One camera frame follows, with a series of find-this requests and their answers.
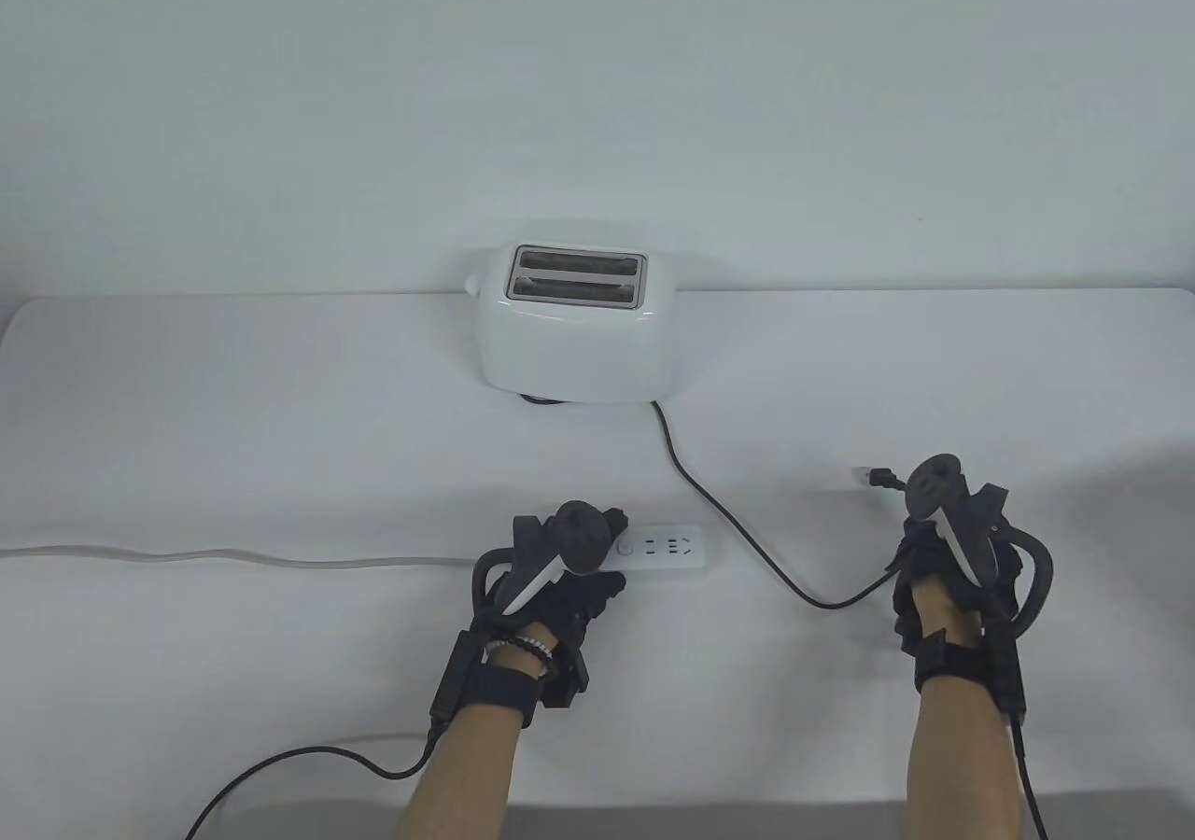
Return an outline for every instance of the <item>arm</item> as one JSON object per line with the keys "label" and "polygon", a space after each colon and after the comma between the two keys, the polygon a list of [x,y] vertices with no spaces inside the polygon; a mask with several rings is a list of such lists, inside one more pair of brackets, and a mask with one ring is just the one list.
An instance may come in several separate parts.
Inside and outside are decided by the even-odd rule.
{"label": "arm", "polygon": [[[942,580],[913,588],[926,637],[979,646],[979,617],[961,613]],[[908,762],[912,840],[1017,840],[1021,793],[1012,746],[992,695],[973,681],[940,675],[921,688],[921,716]]]}
{"label": "arm", "polygon": [[[520,632],[556,645],[543,625]],[[519,648],[495,651],[491,664],[538,676],[538,658]],[[461,709],[441,738],[398,828],[398,840],[497,840],[507,811],[510,770],[522,716],[501,706]]]}

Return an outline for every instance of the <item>power strip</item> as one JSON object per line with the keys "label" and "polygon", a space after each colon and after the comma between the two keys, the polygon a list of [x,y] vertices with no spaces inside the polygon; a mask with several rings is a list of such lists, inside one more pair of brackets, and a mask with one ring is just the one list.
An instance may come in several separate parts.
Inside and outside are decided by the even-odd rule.
{"label": "power strip", "polygon": [[620,572],[703,566],[705,534],[700,526],[630,526],[601,565]]}

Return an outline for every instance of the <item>white toaster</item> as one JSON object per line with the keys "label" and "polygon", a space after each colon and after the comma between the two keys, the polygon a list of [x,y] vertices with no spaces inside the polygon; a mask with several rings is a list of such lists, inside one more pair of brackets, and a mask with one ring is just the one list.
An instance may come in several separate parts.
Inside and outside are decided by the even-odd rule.
{"label": "white toaster", "polygon": [[557,401],[651,401],[668,392],[675,280],[654,253],[515,243],[465,288],[478,298],[485,381]]}

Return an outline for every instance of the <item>black glove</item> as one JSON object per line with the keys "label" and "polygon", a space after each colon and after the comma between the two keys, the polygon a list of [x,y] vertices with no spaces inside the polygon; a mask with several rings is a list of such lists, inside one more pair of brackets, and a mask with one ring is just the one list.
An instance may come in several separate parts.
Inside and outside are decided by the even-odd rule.
{"label": "black glove", "polygon": [[1007,541],[993,537],[992,546],[999,578],[995,588],[985,590],[972,584],[963,575],[950,546],[938,535],[931,522],[905,520],[905,538],[889,569],[900,568],[896,587],[893,589],[893,609],[896,611],[896,634],[901,636],[900,649],[909,656],[917,654],[921,643],[921,617],[913,602],[913,585],[938,576],[946,587],[955,606],[962,612],[999,613],[1012,619],[1018,611],[1016,581],[1021,575],[1021,554]]}
{"label": "black glove", "polygon": [[[502,580],[494,583],[486,602],[494,600]],[[589,619],[602,614],[611,597],[618,596],[626,587],[621,572],[593,572],[577,576],[565,572],[556,582],[544,585],[517,613],[500,615],[483,609],[478,619],[500,634],[517,634],[533,623],[546,627],[560,646],[576,652],[586,639]]]}

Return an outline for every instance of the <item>power cord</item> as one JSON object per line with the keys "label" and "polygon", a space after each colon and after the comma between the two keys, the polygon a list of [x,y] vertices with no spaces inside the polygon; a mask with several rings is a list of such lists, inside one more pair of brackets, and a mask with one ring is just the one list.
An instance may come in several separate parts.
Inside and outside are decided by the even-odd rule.
{"label": "power cord", "polygon": [[768,554],[768,552],[764,550],[764,547],[759,544],[759,541],[756,541],[755,538],[752,537],[752,534],[747,531],[747,527],[739,521],[739,517],[736,517],[733,513],[730,513],[730,510],[728,510],[721,501],[713,497],[713,495],[709,493],[709,491],[705,490],[705,486],[701,485],[701,483],[699,483],[697,479],[694,479],[692,474],[688,472],[688,470],[685,468],[685,465],[680,462],[680,458],[676,455],[676,447],[673,443],[672,430],[668,427],[668,418],[664,416],[664,409],[660,406],[660,401],[651,401],[650,404],[651,404],[651,410],[656,412],[656,419],[660,421],[660,429],[664,435],[664,447],[668,449],[668,459],[672,461],[672,465],[676,468],[676,472],[681,474],[681,478],[684,478],[685,482],[687,482],[691,486],[693,486],[695,493],[705,498],[706,502],[709,502],[710,507],[712,507],[715,510],[722,514],[725,517],[727,522],[729,522],[731,526],[735,527],[735,532],[737,532],[742,537],[743,541],[746,541],[747,545],[752,546],[752,550],[760,556],[760,559],[764,559],[764,563],[766,563],[768,569],[771,569],[772,572],[776,574],[777,578],[784,582],[784,584],[789,587],[789,590],[796,594],[798,597],[801,597],[801,600],[803,600],[807,605],[816,607],[817,609],[845,609],[846,607],[858,603],[860,600],[863,600],[863,597],[866,597],[876,589],[883,588],[884,583],[891,580],[893,576],[895,576],[900,571],[899,569],[887,570],[882,576],[880,576],[878,580],[869,584],[858,594],[847,597],[846,600],[826,602],[811,596],[811,594],[805,591],[803,588],[801,588],[801,585],[798,585],[791,578],[789,578],[789,575],[780,568],[780,564],[778,564],[774,559],[772,559],[771,554]]}
{"label": "power cord", "polygon": [[213,547],[179,553],[145,553],[106,545],[39,545],[0,548],[0,559],[17,557],[86,557],[121,563],[182,563],[184,560],[239,560],[282,569],[376,569],[379,566],[473,566],[472,557],[370,557],[355,560],[294,560],[237,547]]}
{"label": "power cord", "polygon": [[1029,766],[1025,765],[1025,738],[1021,734],[1021,723],[1012,719],[1012,752],[1017,756],[1017,771],[1021,772],[1021,786],[1025,791],[1025,803],[1029,805],[1029,815],[1034,820],[1034,828],[1037,830],[1040,840],[1049,840],[1046,833],[1046,822],[1042,822],[1041,810],[1037,808],[1037,796],[1034,793],[1034,785],[1029,784]]}
{"label": "power cord", "polygon": [[231,781],[228,781],[226,785],[223,785],[223,787],[220,789],[220,792],[216,793],[214,797],[212,797],[212,801],[206,807],[203,807],[203,811],[200,813],[200,817],[195,820],[195,823],[191,824],[191,829],[186,832],[185,840],[195,840],[195,838],[198,836],[200,834],[200,828],[203,827],[203,822],[208,820],[208,816],[213,814],[215,808],[220,805],[220,803],[222,803],[229,793],[234,792],[234,790],[237,790],[237,787],[244,784],[247,779],[256,775],[257,772],[261,772],[264,768],[269,768],[271,765],[276,765],[277,762],[282,762],[287,759],[294,759],[295,756],[306,756],[313,753],[327,753],[333,756],[341,756],[342,759],[353,760],[357,765],[362,765],[363,767],[368,768],[379,778],[385,778],[388,781],[400,781],[417,774],[423,768],[423,766],[428,764],[428,760],[431,759],[431,752],[436,748],[436,742],[440,740],[440,736],[442,734],[443,734],[442,728],[433,728],[430,731],[428,731],[428,742],[423,747],[423,753],[419,755],[418,762],[416,762],[413,766],[402,772],[387,771],[376,762],[372,762],[372,760],[366,759],[356,750],[344,749],[343,747],[295,747],[295,749],[288,749],[284,753],[277,753],[270,756],[269,759],[263,759],[257,765],[246,768],[244,772],[241,772]]}

